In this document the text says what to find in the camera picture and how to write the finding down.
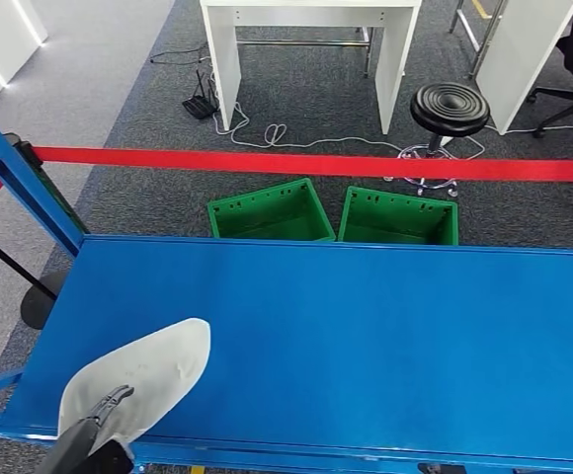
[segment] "white table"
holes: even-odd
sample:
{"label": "white table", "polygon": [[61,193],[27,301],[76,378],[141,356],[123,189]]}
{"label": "white table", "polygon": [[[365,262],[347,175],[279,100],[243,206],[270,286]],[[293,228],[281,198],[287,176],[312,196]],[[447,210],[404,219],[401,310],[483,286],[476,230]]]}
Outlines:
{"label": "white table", "polygon": [[230,129],[240,85],[236,27],[382,27],[375,79],[381,129],[389,130],[422,0],[200,0],[216,91]]}
{"label": "white table", "polygon": [[573,0],[506,5],[476,78],[500,134],[508,130],[572,17]]}

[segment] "black pole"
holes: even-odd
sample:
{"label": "black pole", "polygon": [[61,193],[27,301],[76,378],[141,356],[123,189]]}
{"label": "black pole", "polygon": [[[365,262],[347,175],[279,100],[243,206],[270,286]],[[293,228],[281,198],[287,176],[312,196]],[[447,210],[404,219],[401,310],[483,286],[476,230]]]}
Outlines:
{"label": "black pole", "polygon": [[42,282],[34,278],[30,272],[18,264],[16,261],[15,261],[15,259],[10,257],[9,255],[6,254],[5,252],[1,249],[0,249],[0,260],[3,262],[4,264],[7,265],[8,267],[10,267],[15,272],[21,275],[21,277],[27,279],[32,286],[34,286],[39,289],[39,291],[41,291],[42,293],[43,293],[44,295],[47,296],[48,298],[52,301],[55,301],[58,298],[58,296],[56,296],[55,293],[51,291],[49,288],[42,284]]}

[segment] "blue table surface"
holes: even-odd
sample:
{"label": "blue table surface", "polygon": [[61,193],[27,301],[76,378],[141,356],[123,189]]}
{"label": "blue table surface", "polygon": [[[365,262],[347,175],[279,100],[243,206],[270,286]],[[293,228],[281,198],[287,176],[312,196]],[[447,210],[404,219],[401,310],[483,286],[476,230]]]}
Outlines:
{"label": "blue table surface", "polygon": [[0,425],[189,317],[199,383],[150,435],[573,460],[573,252],[88,237]]}

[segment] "green bin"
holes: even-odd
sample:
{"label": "green bin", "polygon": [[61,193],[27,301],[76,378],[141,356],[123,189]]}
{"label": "green bin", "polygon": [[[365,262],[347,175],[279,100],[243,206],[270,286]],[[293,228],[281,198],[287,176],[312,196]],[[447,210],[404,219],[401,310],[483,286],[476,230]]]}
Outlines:
{"label": "green bin", "polygon": [[231,239],[334,241],[308,178],[207,204],[212,235]]}
{"label": "green bin", "polygon": [[351,186],[337,240],[458,245],[458,205]]}

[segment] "black cable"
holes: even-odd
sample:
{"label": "black cable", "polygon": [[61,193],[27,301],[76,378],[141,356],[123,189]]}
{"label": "black cable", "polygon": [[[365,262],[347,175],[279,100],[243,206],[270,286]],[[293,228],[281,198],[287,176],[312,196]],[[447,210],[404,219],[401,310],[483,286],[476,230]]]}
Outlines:
{"label": "black cable", "polygon": [[48,288],[47,286],[45,286],[42,282],[39,281],[38,279],[34,278],[32,274],[28,272],[27,270],[21,267],[17,261],[13,259],[12,257],[10,257],[9,255],[6,254],[5,252],[0,249],[0,260],[3,262],[4,264],[7,265],[8,267],[10,267],[11,269],[14,270],[15,272],[19,274],[21,277],[24,277],[27,279],[30,284],[32,286],[35,286],[38,288],[42,293],[45,294],[48,298],[55,301],[58,296],[55,294],[51,289]]}
{"label": "black cable", "polygon": [[[169,50],[169,51],[162,51],[158,52],[157,54],[154,54],[150,57],[151,64],[169,64],[169,65],[173,65],[173,66],[192,66],[192,65],[197,65],[200,64],[200,52],[205,49],[207,46],[207,41],[203,42],[199,47],[194,47],[192,49],[179,49],[179,50]],[[175,62],[175,61],[156,61],[155,59],[157,57],[162,57],[167,54],[191,54],[193,52],[198,53],[197,58],[194,61],[188,61],[188,62]]]}

